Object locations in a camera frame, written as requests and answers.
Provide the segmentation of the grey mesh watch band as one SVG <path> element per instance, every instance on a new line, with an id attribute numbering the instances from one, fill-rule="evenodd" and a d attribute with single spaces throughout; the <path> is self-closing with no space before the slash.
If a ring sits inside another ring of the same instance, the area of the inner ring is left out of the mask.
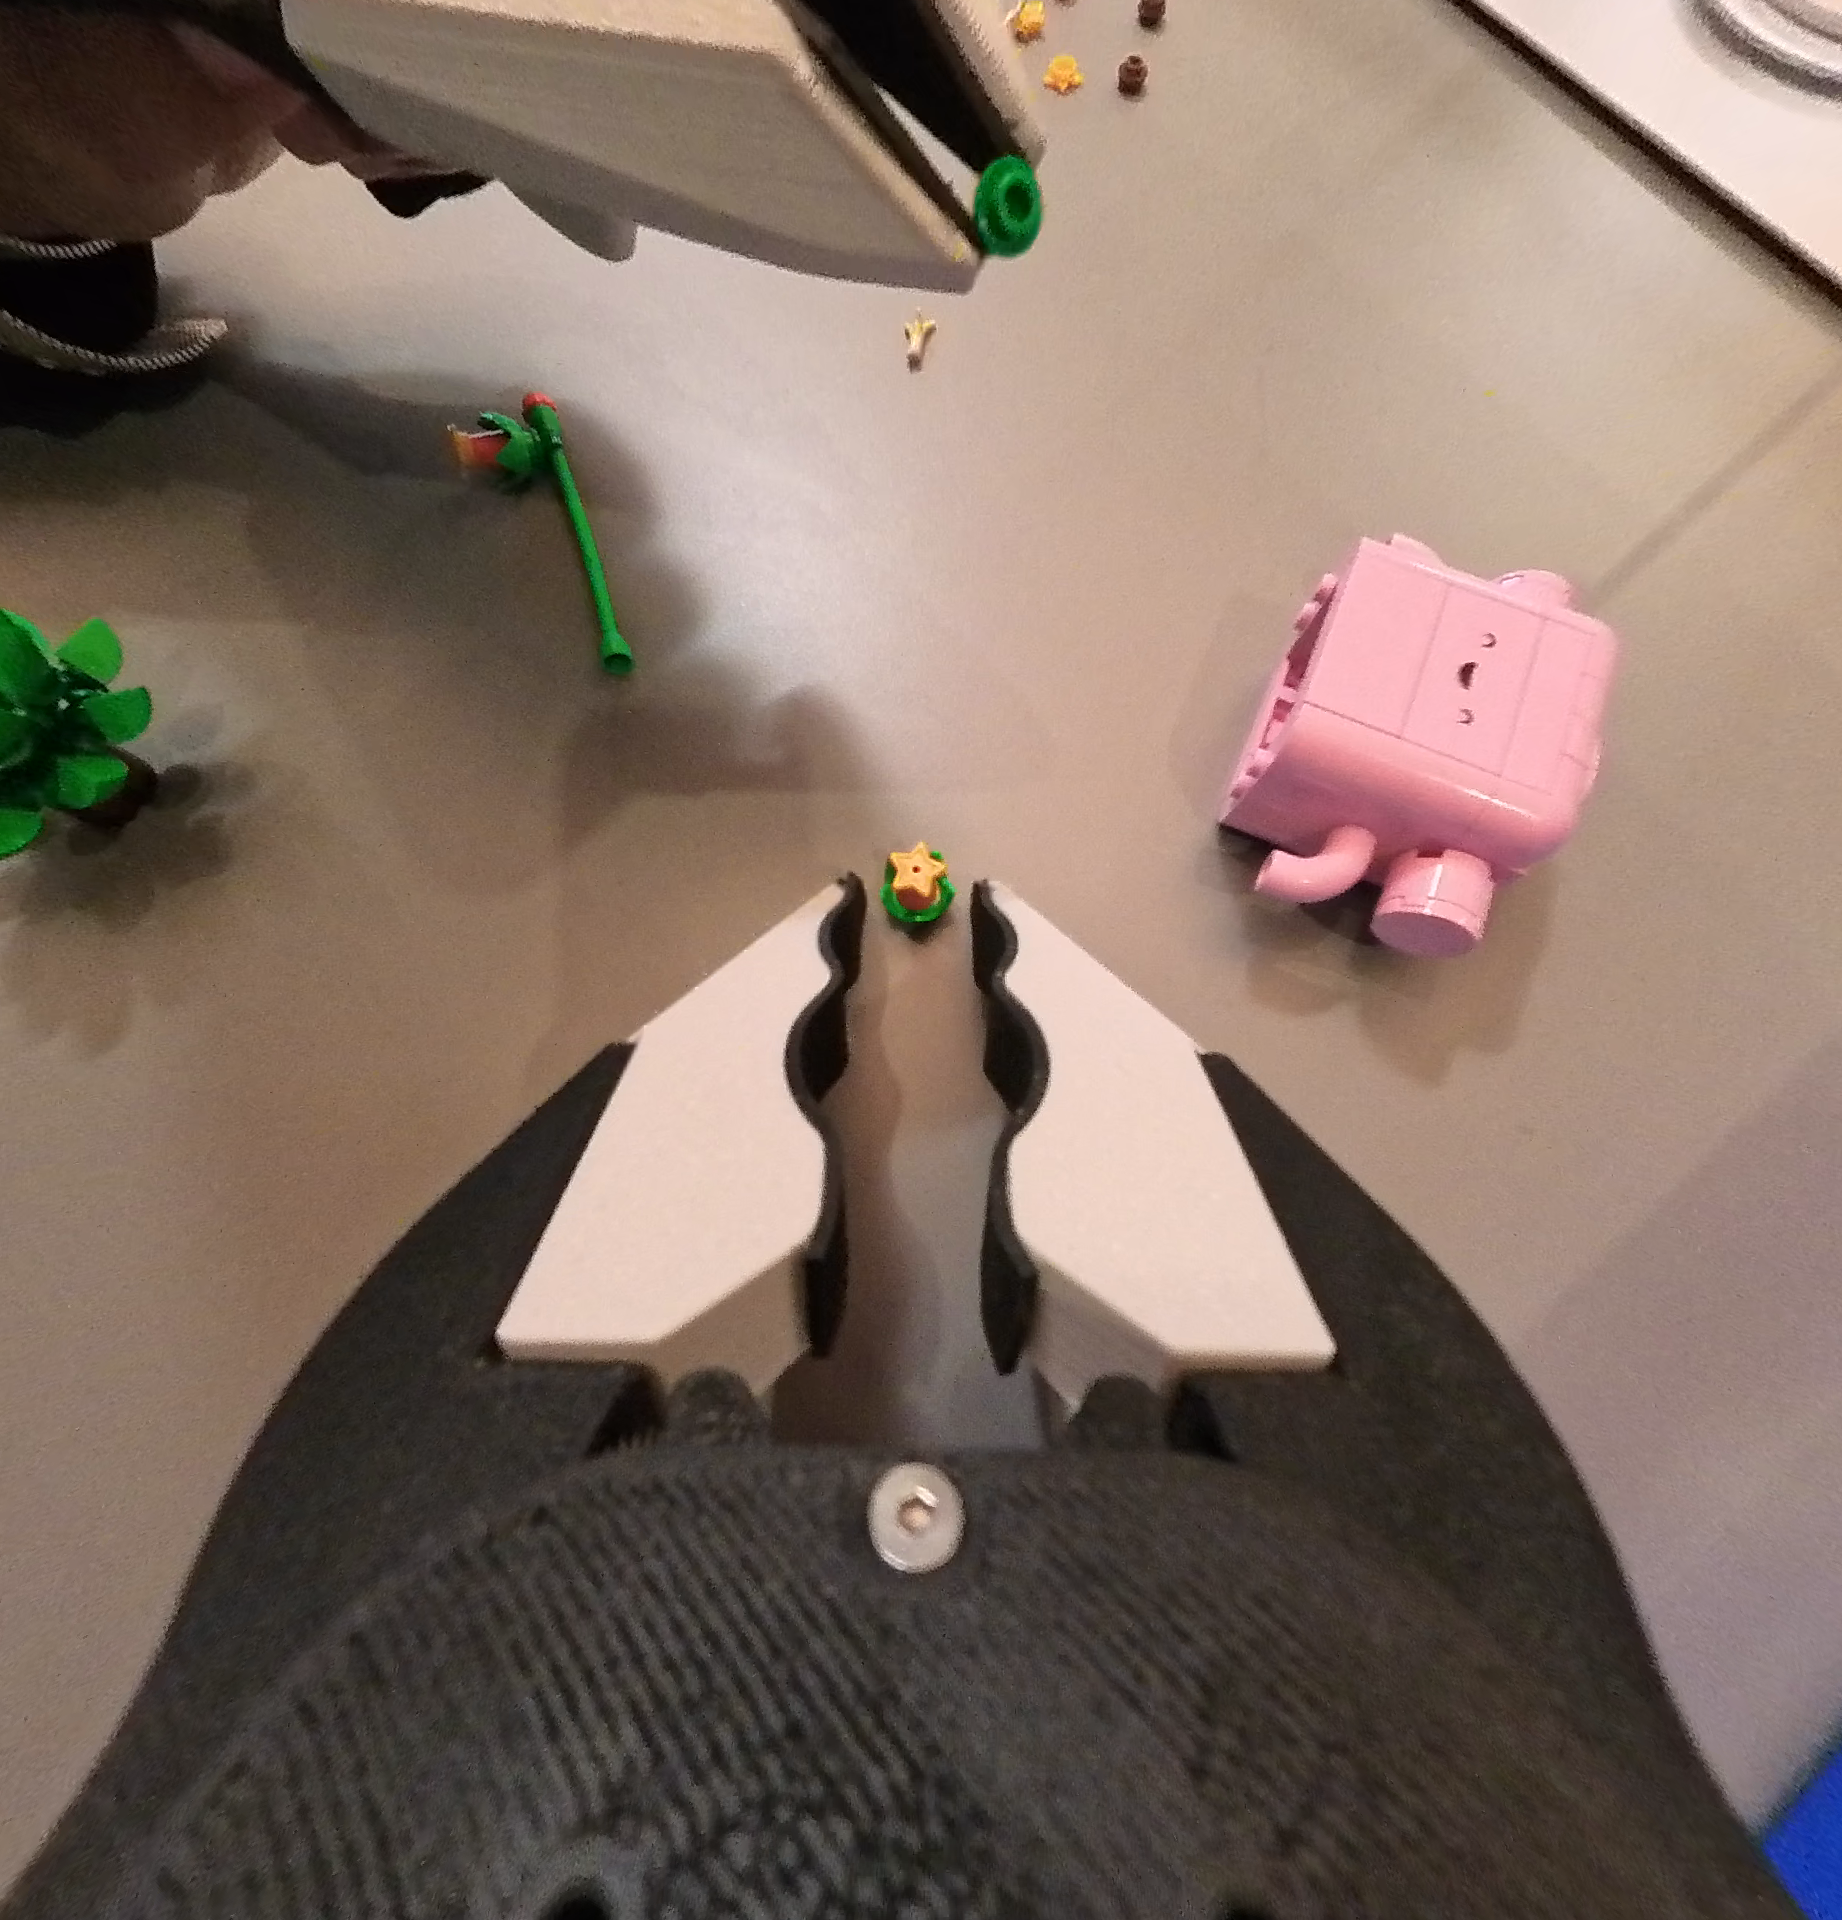
<path id="1" fill-rule="evenodd" d="M 0 231 L 0 355 L 71 376 L 137 376 L 206 360 L 231 325 L 165 311 L 157 242 Z"/>

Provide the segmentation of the blue storage bin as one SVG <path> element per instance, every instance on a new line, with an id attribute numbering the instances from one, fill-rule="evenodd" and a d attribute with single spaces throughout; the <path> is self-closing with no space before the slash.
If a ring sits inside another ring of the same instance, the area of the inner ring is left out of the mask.
<path id="1" fill-rule="evenodd" d="M 1770 1823 L 1764 1850 L 1804 1915 L 1842 1915 L 1842 1742 Z"/>

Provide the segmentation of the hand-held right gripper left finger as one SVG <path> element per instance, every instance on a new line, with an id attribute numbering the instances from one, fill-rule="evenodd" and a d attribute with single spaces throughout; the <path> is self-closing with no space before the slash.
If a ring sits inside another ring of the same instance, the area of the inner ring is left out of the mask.
<path id="1" fill-rule="evenodd" d="M 862 883 L 829 883 L 608 1051 L 620 1074 L 502 1311 L 506 1359 L 663 1388 L 722 1368 L 765 1397 L 832 1353 L 847 1242 L 822 1101 L 862 920 Z"/>

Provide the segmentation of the person's left hand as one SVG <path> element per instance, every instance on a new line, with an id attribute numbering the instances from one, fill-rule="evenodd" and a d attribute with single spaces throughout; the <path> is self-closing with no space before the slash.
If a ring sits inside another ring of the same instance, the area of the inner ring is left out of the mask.
<path id="1" fill-rule="evenodd" d="M 167 236 L 282 154 L 401 218 L 479 187 L 337 109 L 282 49 L 274 3 L 0 3 L 0 236 Z"/>

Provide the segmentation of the pink brick figure pot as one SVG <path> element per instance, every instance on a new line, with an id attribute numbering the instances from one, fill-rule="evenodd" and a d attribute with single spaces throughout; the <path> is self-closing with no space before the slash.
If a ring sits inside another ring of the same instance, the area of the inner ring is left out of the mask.
<path id="1" fill-rule="evenodd" d="M 1580 827 L 1618 659 L 1562 574 L 1359 538 L 1301 608 L 1215 820 L 1267 846 L 1261 896 L 1367 885 L 1379 944 L 1466 955 Z"/>

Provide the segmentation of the person's left forearm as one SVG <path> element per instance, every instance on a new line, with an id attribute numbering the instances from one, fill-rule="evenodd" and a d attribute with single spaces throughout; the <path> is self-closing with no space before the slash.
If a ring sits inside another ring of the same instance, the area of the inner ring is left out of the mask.
<path id="1" fill-rule="evenodd" d="M 193 366 L 137 376 L 48 375 L 0 355 L 0 427 L 82 436 L 125 415 L 173 409 L 210 376 L 216 353 Z"/>

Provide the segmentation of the green flower stem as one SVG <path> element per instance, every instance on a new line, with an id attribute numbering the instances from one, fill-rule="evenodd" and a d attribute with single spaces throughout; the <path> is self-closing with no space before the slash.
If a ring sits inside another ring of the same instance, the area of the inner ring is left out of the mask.
<path id="1" fill-rule="evenodd" d="M 612 680 L 633 677 L 635 653 L 620 631 L 598 537 L 574 472 L 557 406 L 546 393 L 526 393 L 520 399 L 520 415 L 479 411 L 467 427 L 449 425 L 445 439 L 466 476 L 506 496 L 548 488 L 557 497 L 596 618 L 598 668 Z"/>

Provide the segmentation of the white book stand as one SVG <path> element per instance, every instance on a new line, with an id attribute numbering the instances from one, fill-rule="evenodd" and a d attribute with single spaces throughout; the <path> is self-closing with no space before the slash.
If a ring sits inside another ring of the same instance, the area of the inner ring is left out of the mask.
<path id="1" fill-rule="evenodd" d="M 1842 308 L 1842 3 L 1461 3 Z"/>

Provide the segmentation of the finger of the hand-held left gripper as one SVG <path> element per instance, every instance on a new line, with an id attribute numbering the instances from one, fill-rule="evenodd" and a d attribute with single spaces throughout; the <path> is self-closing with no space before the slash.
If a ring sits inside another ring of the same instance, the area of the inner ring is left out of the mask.
<path id="1" fill-rule="evenodd" d="M 896 187 L 960 202 L 918 140 L 926 129 L 972 178 L 972 202 L 1041 202 L 1045 140 L 1018 67 L 975 3 L 825 3 L 822 76 Z"/>
<path id="2" fill-rule="evenodd" d="M 960 202 L 896 187 L 822 76 L 822 3 L 285 3 L 282 30 L 371 138 L 499 180 L 582 249 L 643 226 L 772 269 L 962 294 Z"/>

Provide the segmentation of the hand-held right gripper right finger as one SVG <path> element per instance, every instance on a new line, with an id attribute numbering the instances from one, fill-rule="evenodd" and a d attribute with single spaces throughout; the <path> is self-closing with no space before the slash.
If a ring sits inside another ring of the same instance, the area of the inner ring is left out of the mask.
<path id="1" fill-rule="evenodd" d="M 1215 1090 L 1215 1057 L 1003 883 L 972 889 L 1003 1105 L 981 1334 L 1068 1409 L 1108 1376 L 1315 1374 L 1327 1332 Z"/>

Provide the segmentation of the green leafy plant piece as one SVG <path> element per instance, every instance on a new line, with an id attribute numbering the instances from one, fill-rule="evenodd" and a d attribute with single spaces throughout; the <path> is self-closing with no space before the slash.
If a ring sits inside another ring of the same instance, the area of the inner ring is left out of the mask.
<path id="1" fill-rule="evenodd" d="M 122 641 L 92 618 L 53 641 L 0 603 L 0 859 L 31 850 L 49 820 L 125 829 L 163 779 L 133 741 L 157 704 L 122 686 Z"/>

